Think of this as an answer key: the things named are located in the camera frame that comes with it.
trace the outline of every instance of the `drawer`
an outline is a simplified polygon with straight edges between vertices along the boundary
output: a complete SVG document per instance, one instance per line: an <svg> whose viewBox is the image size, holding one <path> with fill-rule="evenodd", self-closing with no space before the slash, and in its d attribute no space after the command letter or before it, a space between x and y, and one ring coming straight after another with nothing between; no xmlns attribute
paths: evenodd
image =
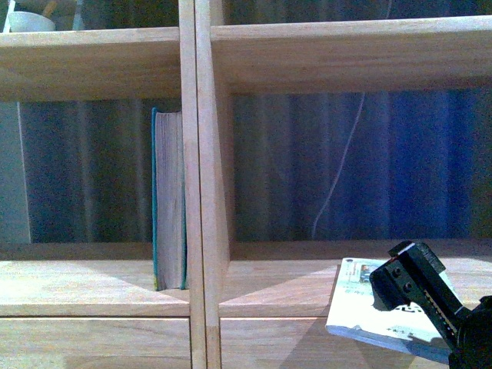
<svg viewBox="0 0 492 369"><path fill-rule="evenodd" d="M191 368L186 318L0 319L0 367Z"/></svg>
<svg viewBox="0 0 492 369"><path fill-rule="evenodd" d="M325 317L222 318L223 369L447 369L326 332Z"/></svg>

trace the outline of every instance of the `wooden panel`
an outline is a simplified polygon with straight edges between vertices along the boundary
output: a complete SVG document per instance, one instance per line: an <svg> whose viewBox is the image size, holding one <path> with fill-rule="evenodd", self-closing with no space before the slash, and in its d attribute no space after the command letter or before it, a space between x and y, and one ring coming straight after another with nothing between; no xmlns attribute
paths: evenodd
<svg viewBox="0 0 492 369"><path fill-rule="evenodd" d="M0 100L179 96L179 30L0 35Z"/></svg>
<svg viewBox="0 0 492 369"><path fill-rule="evenodd" d="M482 296L492 294L492 240L427 243L443 261L464 304L472 308ZM396 244L397 241L271 242L256 247L245 244L243 260L229 264L220 315L327 316L341 259L386 260L387 251ZM290 260L265 260L269 258Z"/></svg>
<svg viewBox="0 0 492 369"><path fill-rule="evenodd" d="M36 245L26 246L25 251ZM46 257L78 254L76 244L37 245ZM144 254L141 244L121 244L129 255ZM189 291L154 291L151 260L104 260L117 244L82 245L88 258L101 260L0 261L0 316L104 315L188 316ZM18 246L20 258L28 257Z"/></svg>
<svg viewBox="0 0 492 369"><path fill-rule="evenodd" d="M237 93L471 88L492 84L492 17L211 29Z"/></svg>
<svg viewBox="0 0 492 369"><path fill-rule="evenodd" d="M232 156L231 97L214 69L210 42L211 22L221 22L221 10L217 8L220 2L195 2L205 317L207 360L211 368L221 367L218 302L233 228L230 183L233 168L227 167Z"/></svg>
<svg viewBox="0 0 492 369"><path fill-rule="evenodd" d="M190 368L188 319L3 318L1 367Z"/></svg>
<svg viewBox="0 0 492 369"><path fill-rule="evenodd" d="M201 244L200 173L198 157L198 98L194 33L194 1L179 2L181 48L181 106L183 111L186 241L190 285L191 359L193 368L207 367L203 254Z"/></svg>
<svg viewBox="0 0 492 369"><path fill-rule="evenodd" d="M336 337L325 317L221 319L223 369L444 369L409 354Z"/></svg>

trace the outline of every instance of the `wooden shelf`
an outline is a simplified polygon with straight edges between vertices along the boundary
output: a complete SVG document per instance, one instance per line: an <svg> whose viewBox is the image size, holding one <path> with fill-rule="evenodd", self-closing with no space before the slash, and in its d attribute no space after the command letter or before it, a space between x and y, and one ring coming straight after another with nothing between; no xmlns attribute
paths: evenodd
<svg viewBox="0 0 492 369"><path fill-rule="evenodd" d="M211 27L235 93L492 84L492 16Z"/></svg>
<svg viewBox="0 0 492 369"><path fill-rule="evenodd" d="M154 291L149 244L2 244L0 254L0 317L190 314L189 291Z"/></svg>
<svg viewBox="0 0 492 369"><path fill-rule="evenodd" d="M492 240L426 240L469 307L492 294ZM267 242L234 247L221 317L326 317L341 259L380 258L398 241Z"/></svg>
<svg viewBox="0 0 492 369"><path fill-rule="evenodd" d="M0 34L0 100L180 95L179 29Z"/></svg>

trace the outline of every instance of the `paperback book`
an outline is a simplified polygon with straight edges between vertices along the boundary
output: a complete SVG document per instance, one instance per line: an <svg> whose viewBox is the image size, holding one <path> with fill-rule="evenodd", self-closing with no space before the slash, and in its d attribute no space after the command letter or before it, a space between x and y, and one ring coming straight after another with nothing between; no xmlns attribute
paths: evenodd
<svg viewBox="0 0 492 369"><path fill-rule="evenodd" d="M369 275L384 262L358 258L342 260L328 313L327 331L447 364L450 349L417 304L401 305L393 311L379 311L373 307ZM446 274L443 272L440 276L451 288Z"/></svg>

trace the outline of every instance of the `curtain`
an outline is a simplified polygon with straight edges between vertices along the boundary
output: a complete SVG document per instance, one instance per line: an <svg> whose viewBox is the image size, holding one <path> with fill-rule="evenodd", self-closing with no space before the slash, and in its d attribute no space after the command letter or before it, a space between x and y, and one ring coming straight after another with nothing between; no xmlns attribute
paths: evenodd
<svg viewBox="0 0 492 369"><path fill-rule="evenodd" d="M151 109L178 99L21 104L32 242L151 240Z"/></svg>
<svg viewBox="0 0 492 369"><path fill-rule="evenodd" d="M229 22L382 19L387 7L388 1L234 0ZM480 6L472 1L394 0L389 18L479 13ZM340 180L315 229L361 94L236 97L237 239L485 235L473 230L490 224L490 217L483 219L490 215L490 199L472 197L477 172L482 184L491 179L490 165L479 162L490 154L490 135L476 140L477 126L490 126L477 103L484 103L484 94L480 89L367 94ZM478 212L481 220L472 216Z"/></svg>

